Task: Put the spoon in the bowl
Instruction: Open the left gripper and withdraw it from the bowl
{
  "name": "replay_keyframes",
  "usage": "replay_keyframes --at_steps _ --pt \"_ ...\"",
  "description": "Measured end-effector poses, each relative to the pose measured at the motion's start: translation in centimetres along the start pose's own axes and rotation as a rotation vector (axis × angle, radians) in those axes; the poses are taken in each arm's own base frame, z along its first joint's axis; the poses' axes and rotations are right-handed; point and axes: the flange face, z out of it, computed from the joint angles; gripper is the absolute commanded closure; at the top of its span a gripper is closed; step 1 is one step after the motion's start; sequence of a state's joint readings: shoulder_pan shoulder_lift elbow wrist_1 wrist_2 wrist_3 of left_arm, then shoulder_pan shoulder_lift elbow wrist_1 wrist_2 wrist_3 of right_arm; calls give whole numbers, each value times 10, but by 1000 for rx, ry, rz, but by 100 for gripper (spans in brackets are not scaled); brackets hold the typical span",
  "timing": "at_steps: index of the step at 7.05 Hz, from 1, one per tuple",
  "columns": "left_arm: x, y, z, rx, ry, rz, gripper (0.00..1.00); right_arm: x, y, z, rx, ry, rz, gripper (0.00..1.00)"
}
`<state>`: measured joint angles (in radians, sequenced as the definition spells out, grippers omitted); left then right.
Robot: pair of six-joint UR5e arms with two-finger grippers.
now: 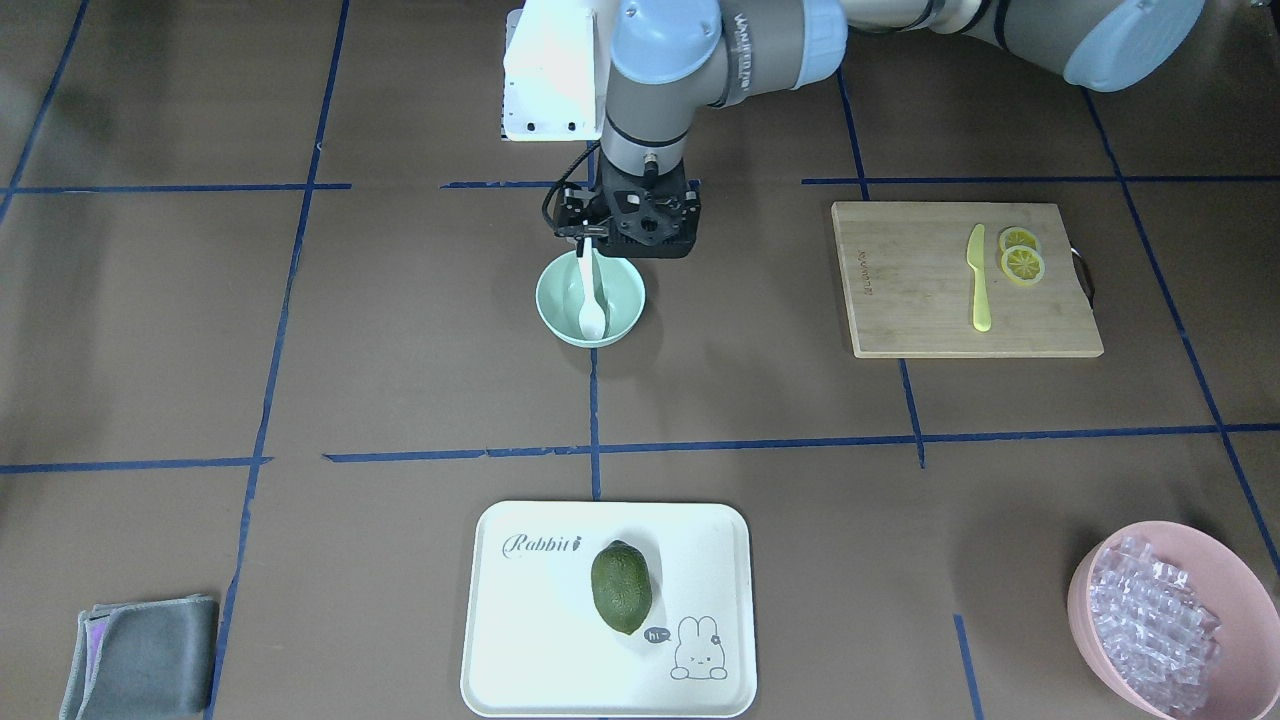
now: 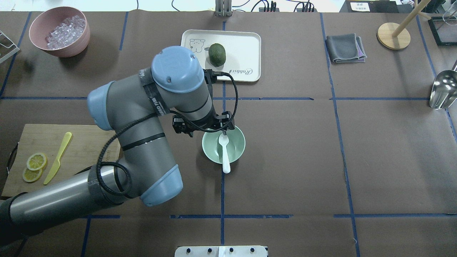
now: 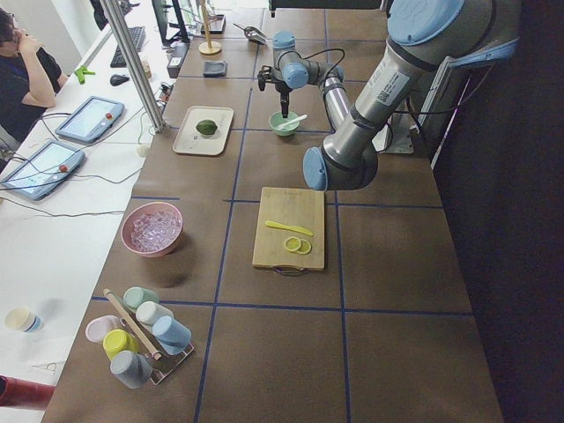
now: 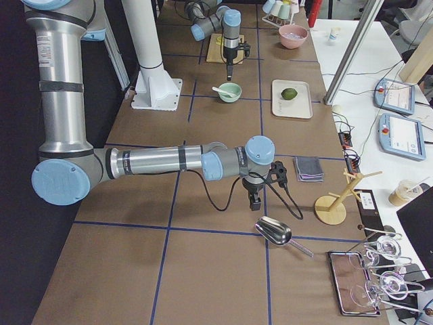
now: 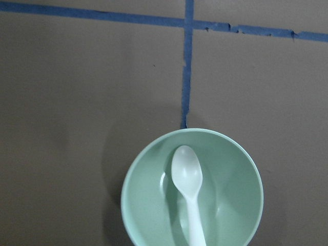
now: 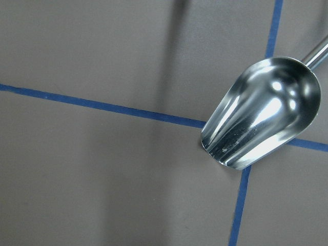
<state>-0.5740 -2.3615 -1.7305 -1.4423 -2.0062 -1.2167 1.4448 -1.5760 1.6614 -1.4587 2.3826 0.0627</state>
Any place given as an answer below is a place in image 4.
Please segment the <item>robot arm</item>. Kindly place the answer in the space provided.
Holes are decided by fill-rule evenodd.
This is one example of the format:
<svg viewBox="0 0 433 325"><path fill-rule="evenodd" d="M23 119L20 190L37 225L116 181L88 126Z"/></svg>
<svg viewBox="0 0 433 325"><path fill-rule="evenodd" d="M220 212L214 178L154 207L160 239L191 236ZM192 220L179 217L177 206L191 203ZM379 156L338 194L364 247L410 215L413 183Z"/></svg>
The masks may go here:
<svg viewBox="0 0 433 325"><path fill-rule="evenodd" d="M202 41L212 33L222 32L222 56L227 68L227 80L231 81L238 51L244 51L247 57L250 47L240 40L241 13L220 5L221 3L222 1L186 1L184 12L192 23L190 30L196 41Z"/></svg>
<svg viewBox="0 0 433 325"><path fill-rule="evenodd" d="M45 141L31 182L50 204L82 200L101 182L124 175L158 175L202 170L206 181L238 176L250 208L260 207L259 191L270 182L273 142L256 135L246 145L221 142L140 150L95 148L86 138L81 41L106 27L103 1L25 1L26 21L37 38L39 90Z"/></svg>

